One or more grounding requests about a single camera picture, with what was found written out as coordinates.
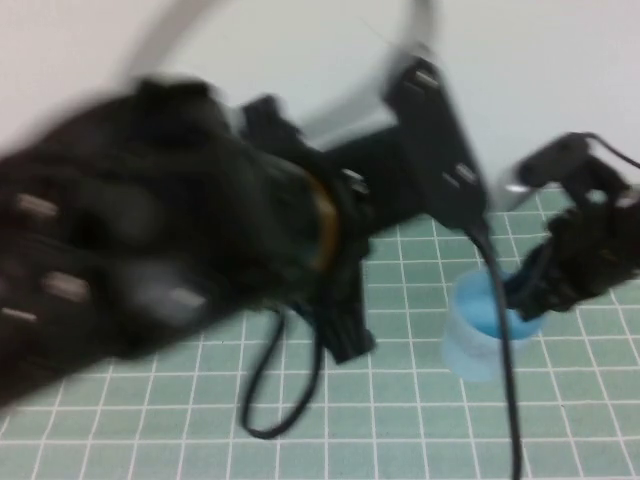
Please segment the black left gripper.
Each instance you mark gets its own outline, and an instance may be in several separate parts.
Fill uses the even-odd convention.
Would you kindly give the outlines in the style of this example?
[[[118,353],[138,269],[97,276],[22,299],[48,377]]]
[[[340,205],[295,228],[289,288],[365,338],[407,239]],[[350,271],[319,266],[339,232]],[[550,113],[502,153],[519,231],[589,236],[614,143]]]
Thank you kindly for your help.
[[[338,205],[338,250],[318,300],[318,333],[337,364],[369,354],[363,273],[370,239],[421,213],[395,133],[374,133],[320,154]]]

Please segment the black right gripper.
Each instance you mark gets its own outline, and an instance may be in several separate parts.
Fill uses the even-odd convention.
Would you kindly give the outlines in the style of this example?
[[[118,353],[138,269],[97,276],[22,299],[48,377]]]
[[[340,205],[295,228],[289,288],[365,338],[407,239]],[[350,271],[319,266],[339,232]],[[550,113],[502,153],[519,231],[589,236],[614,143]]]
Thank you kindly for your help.
[[[541,244],[504,282],[506,298],[517,300],[524,321],[550,310],[567,311],[639,277],[637,198],[570,208],[553,217],[547,229],[549,266],[548,245]],[[542,285],[536,285],[541,277]]]

